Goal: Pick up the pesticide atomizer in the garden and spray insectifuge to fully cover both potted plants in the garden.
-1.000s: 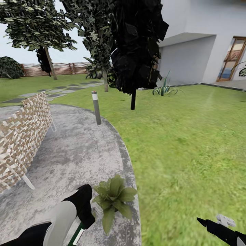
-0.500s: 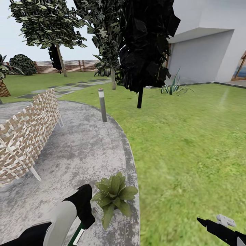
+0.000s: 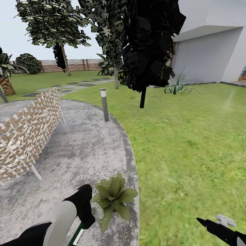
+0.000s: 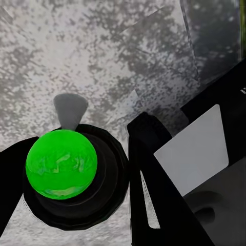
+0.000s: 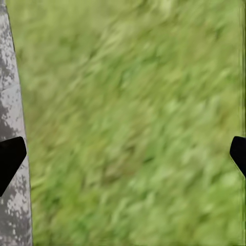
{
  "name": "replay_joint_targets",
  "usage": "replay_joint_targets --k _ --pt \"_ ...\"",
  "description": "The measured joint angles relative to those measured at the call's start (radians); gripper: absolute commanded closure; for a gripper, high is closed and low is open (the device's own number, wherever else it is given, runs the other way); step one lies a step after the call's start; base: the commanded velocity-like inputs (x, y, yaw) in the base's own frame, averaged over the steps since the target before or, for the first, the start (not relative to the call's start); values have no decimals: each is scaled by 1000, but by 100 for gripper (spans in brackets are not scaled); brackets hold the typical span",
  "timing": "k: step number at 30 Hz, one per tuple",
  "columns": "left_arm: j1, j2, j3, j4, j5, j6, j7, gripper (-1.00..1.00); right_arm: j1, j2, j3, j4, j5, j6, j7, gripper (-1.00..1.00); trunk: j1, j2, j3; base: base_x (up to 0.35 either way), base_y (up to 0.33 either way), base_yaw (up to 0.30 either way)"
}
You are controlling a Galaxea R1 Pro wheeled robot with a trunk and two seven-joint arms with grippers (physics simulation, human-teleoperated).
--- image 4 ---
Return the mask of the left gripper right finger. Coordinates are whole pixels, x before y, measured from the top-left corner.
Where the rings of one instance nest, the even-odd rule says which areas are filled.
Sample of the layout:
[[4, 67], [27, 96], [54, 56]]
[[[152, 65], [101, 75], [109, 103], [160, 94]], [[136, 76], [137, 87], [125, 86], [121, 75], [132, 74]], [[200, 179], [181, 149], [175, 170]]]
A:
[[[215, 246], [154, 153], [129, 136], [132, 246]], [[149, 226], [141, 174], [160, 229]]]

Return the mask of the insectifuge atomizer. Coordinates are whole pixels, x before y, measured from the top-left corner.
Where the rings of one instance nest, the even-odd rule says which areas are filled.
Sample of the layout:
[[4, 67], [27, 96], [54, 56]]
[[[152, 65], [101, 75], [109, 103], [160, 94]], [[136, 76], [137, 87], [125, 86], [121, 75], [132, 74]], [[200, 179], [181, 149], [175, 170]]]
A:
[[129, 160], [107, 130], [79, 124], [86, 98], [65, 93], [52, 100], [61, 128], [31, 147], [22, 176], [24, 199], [48, 226], [86, 230], [108, 220], [123, 203]]

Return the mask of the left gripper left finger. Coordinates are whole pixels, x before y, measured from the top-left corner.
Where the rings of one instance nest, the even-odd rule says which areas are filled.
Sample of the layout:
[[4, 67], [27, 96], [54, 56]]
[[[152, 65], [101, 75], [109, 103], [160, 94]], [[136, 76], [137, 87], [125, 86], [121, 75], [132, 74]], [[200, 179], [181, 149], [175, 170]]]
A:
[[0, 152], [0, 237], [23, 194], [24, 165], [38, 139], [25, 139]]

